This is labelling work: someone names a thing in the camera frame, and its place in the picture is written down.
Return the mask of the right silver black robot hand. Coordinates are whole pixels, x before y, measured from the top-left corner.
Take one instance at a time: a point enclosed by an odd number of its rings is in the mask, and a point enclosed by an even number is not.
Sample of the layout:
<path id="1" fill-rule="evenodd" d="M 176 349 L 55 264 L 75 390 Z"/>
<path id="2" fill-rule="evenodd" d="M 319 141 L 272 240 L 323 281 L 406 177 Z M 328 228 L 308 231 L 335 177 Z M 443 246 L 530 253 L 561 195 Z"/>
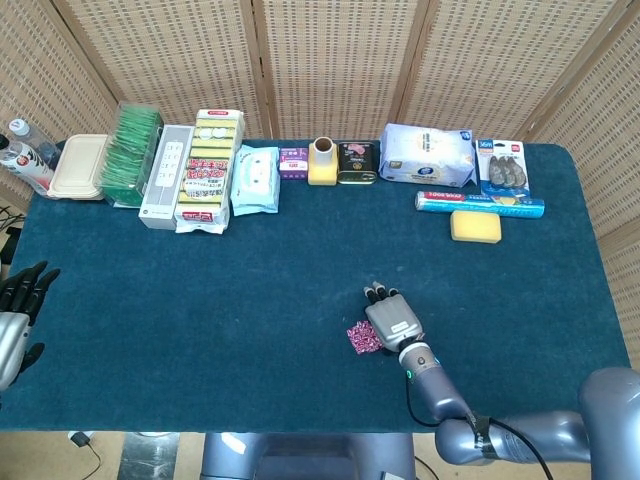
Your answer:
<path id="1" fill-rule="evenodd" d="M 420 320 L 397 289 L 373 282 L 364 294 L 369 301 L 365 315 L 386 350 L 399 353 L 409 342 L 423 339 Z"/>

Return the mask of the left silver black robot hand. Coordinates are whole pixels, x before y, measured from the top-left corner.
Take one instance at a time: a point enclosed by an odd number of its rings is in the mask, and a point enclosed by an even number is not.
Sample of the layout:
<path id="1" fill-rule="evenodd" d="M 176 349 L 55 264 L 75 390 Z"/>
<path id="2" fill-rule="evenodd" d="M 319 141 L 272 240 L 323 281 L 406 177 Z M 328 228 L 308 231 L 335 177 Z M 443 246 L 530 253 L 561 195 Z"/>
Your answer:
<path id="1" fill-rule="evenodd" d="M 42 261 L 1 281 L 1 392 L 44 352 L 44 343 L 28 347 L 28 342 L 49 287 L 60 274 L 59 269 L 46 272 L 47 266 Z"/>

